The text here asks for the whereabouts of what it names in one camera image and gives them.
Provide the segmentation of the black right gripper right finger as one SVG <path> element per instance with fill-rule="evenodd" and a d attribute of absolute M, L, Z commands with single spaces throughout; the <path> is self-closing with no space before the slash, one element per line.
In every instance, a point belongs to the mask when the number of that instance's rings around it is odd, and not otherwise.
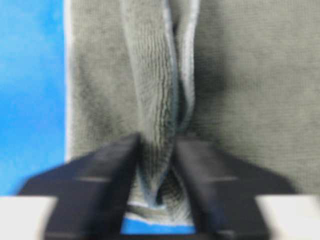
<path fill-rule="evenodd" d="M 317 240 L 320 198 L 283 176 L 178 137 L 174 166 L 187 190 L 198 233 L 215 240 Z"/>

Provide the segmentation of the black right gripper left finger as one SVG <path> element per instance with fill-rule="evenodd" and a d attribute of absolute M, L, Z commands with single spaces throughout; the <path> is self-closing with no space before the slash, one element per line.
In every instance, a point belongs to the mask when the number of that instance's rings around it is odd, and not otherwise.
<path fill-rule="evenodd" d="M 133 133 L 30 177 L 0 199 L 3 240 L 113 240 L 123 217 L 140 135 Z"/>

